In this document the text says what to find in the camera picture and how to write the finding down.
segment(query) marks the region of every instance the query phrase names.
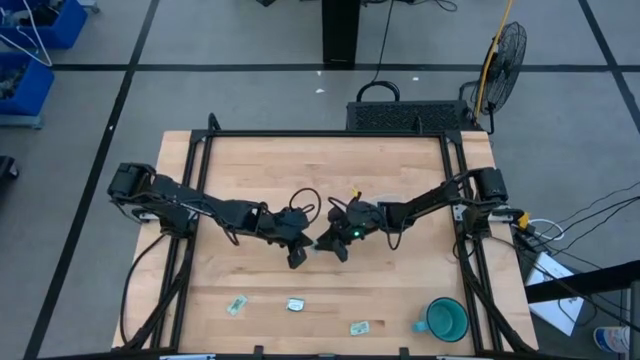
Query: black floor line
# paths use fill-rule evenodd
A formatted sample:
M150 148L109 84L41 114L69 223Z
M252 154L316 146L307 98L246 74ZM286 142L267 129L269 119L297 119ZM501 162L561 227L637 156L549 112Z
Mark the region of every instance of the black floor line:
M598 25L598 21L591 10L591 6L589 6L589 2L587 2L587 0L578 0L578 3L580 3L580 8L582 8L582 12L587 18L589 27L591 27L593 36L596 38L598 46L602 51L602 55L604 55L604 59L607 61L607 65L612 68L611 74L613 75L613 79L616 81L620 95L622 96L625 105L627 105L627 109L629 110L629 114L631 114L631 118L633 119L636 128L640 132L640 110L638 109L635 97L629 89L629 85L627 84L620 67L618 67L618 62L613 56L613 52L611 52L611 48L609 47L609 44L607 44L607 40L604 38L604 34L602 33L600 25Z
M126 71L127 64L56 64L55 71ZM377 64L352 67L327 64L139 64L135 71L157 72L253 72L253 71L375 71ZM473 64L383 64L382 71L479 72ZM522 65L523 73L602 73L640 72L640 65Z
M42 308L38 314L38 319L31 333L29 343L27 344L27 349L24 354L25 359L36 359L40 353L40 348L42 347L42 342L46 336L47 328L49 327L51 317L53 316L56 303L60 297L60 292L64 285L64 279L69 271L71 259L75 252L76 245L78 244L80 233L87 217L89 206L91 205L91 200L93 199L93 195L98 185L100 173L102 172L102 167L107 157L113 134L116 130L116 126L118 125L118 120L120 119L120 114L124 108L129 89L131 88L131 82L135 73L135 66L140 61L142 49L145 41L147 40L147 36L149 35L149 29L151 28L151 23L153 22L159 1L160 0L152 0L149 4L147 15L145 16L133 54L129 60L124 79L120 85L120 91L118 92L113 109L111 110L111 115L109 115L109 120L105 126L102 140L100 141L100 146L98 147L95 160L91 166L91 172L89 173L89 178L84 187L84 191L82 192L78 209L76 210L73 222L71 223L71 229L69 230L67 240L62 248L62 254L58 260L58 265L53 273L53 278L49 284L47 295L45 296Z

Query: yellow tag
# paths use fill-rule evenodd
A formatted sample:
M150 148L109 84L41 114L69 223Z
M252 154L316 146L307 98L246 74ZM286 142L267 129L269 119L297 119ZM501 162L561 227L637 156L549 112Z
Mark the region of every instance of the yellow tag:
M529 213L527 213L527 212L526 212L526 213L524 213L524 215L522 215L522 216L520 217L520 219L518 219L518 227L519 227L520 229L524 230L524 229L526 229L526 228L527 228L527 225L529 225L529 216L530 216L530 215L531 215L531 214L529 214Z

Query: blue storage bin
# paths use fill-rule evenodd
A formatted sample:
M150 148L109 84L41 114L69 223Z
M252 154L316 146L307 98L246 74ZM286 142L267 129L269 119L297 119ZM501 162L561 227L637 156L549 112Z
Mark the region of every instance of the blue storage bin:
M33 10L38 4L49 0L27 0L29 7ZM0 7L12 12L25 10L22 0L0 0ZM87 20L87 12L78 4L77 0L65 0L60 10L58 18L53 26L38 26L38 33L42 43L47 49L69 49L73 46L80 35L80 31ZM20 30L29 35L38 44L32 26L20 26ZM24 35L16 30L15 26L0 26L0 34L6 36L11 41L25 49L32 49L33 44Z
M19 69L27 65L27 70L10 99L0 100L0 114L38 115L47 98L53 72L24 53L0 53L0 72Z

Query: white wire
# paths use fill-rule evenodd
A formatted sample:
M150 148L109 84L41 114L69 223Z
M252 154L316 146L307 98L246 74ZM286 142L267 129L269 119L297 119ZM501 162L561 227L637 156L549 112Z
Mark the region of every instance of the white wire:
M29 7L29 4L27 3L27 0L22 0L22 2L24 3L24 6L27 8L27 12L29 13L29 18L31 18L31 26L33 27L33 32L36 34L36 38L38 39L38 42L40 43L40 47L42 47L42 52L44 53L44 56L47 58L47 62L45 63L44 61L40 60L40 58L38 58L37 56L33 55L29 50L26 50L22 46L20 46L20 45L14 43L13 41L9 40L6 36L0 34L0 38L4 39L9 44L15 46L16 49L18 49L18 50L24 52L25 54L29 55L32 59L36 60L37 62L41 63L42 65L44 65L46 67L51 67L53 65L53 62L51 61L51 58L49 57L49 53L47 52L47 48L45 48L44 44L42 43L42 39L40 39L40 33L38 33L38 29L36 28L36 22L33 19L33 13L31 12L31 7ZM22 32L20 30L19 26L16 26L16 30L18 30L18 32L20 34L22 34L25 37L27 37L27 39L29 39L29 41L31 41L31 43L36 47L36 49L39 49L38 45L35 43L35 41L33 41L33 39L29 35L27 35L24 32Z
M533 224L533 223L536 223L536 222L543 222L543 223L549 224L549 225L553 226L554 228L558 229L558 231L560 232L559 233L560 236L556 237L557 235L556 236L547 236L547 235L544 235L544 234L539 233L539 232L536 231L536 236L541 237L541 238L543 238L545 240L554 240L554 241L562 240L564 238L564 229L560 225L558 225L557 223L555 223L555 222L553 222L551 220L547 220L547 219L531 219L531 220L529 220L529 224Z

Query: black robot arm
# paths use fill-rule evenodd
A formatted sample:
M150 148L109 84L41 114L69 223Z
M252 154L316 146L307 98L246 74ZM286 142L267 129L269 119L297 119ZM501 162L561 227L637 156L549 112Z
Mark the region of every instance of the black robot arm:
M238 245L236 235L246 235L287 247L291 269L305 261L304 247L313 244L302 232L309 220L301 208L272 213L266 203L220 200L156 174L150 165L120 164L107 193L118 207L137 206L132 214L138 218L143 213L157 216L163 234L192 236L195 215L200 214L215 220L234 245Z
M474 199L460 195L467 180L476 184ZM330 227L318 238L316 249L333 251L340 261L348 259L346 246L355 239L364 240L372 232L402 233L427 214L450 205L459 205L460 222L464 231L472 235L478 222L486 222L492 210L505 204L507 190L500 170L481 168L458 174L448 181L408 202L380 202L377 205L360 200L358 194L348 204L330 198L334 208L329 211Z

